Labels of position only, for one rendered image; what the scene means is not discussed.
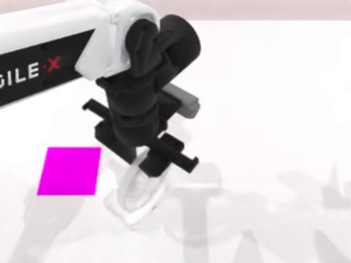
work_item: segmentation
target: white tabletop surface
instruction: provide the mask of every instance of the white tabletop surface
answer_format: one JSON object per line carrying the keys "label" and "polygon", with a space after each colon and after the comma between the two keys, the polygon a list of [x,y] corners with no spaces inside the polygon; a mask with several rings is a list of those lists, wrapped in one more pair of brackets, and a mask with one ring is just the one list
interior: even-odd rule
{"label": "white tabletop surface", "polygon": [[102,204],[127,169],[108,150],[96,196],[36,197],[47,147],[100,146],[81,110],[100,88],[80,79],[0,109],[1,263],[351,262],[351,22],[193,25],[202,54],[174,84],[202,109],[169,133],[201,164],[172,167],[135,231]]}

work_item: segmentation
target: magenta square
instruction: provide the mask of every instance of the magenta square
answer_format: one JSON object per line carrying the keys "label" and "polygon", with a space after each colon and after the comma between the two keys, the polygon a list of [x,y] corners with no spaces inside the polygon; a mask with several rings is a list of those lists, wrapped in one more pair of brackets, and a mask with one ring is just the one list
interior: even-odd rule
{"label": "magenta square", "polygon": [[100,156],[101,148],[50,147],[37,195],[95,195]]}

